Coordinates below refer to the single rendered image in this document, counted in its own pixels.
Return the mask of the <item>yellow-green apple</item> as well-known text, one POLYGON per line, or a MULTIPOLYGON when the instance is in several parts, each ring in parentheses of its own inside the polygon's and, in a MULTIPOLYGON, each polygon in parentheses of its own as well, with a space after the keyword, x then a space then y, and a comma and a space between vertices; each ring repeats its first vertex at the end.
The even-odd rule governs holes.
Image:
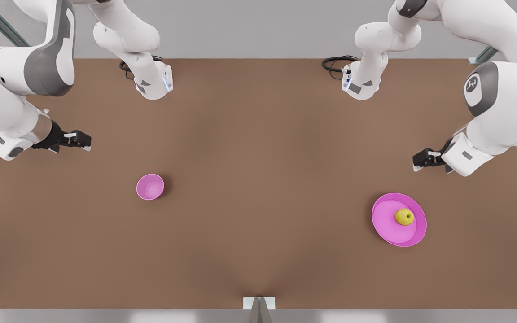
POLYGON ((394 213, 394 219, 399 225, 409 226, 414 222, 415 215, 410 209, 402 208, 394 213))

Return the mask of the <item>pink bowl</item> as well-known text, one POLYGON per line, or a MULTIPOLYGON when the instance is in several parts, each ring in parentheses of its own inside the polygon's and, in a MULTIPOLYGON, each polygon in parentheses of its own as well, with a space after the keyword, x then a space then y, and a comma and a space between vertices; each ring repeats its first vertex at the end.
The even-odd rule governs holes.
POLYGON ((159 198, 164 192, 164 180, 158 174, 142 176, 136 184, 136 193, 142 199, 151 201, 159 198))

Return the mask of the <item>pink plate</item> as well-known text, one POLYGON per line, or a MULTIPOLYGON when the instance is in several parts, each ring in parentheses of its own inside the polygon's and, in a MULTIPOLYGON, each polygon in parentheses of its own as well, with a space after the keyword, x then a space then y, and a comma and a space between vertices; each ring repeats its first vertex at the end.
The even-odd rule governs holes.
POLYGON ((378 235, 397 247, 412 247, 422 241, 427 232, 427 219, 420 204, 401 193, 384 194, 375 201, 371 213, 372 224, 378 235), (395 219, 398 210, 408 209, 414 221, 402 225, 395 219))

